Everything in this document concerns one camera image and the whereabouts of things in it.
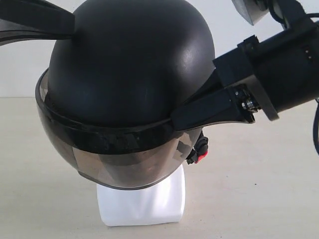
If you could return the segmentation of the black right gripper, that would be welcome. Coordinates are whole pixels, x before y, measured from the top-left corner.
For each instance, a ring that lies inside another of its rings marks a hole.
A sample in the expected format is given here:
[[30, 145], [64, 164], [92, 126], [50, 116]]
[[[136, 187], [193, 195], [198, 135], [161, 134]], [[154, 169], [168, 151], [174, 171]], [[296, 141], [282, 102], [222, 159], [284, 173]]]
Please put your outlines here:
[[259, 42], [251, 36], [213, 61], [216, 71], [170, 114], [176, 131], [255, 122], [244, 108], [250, 95], [271, 121], [319, 96], [319, 24], [305, 19]]

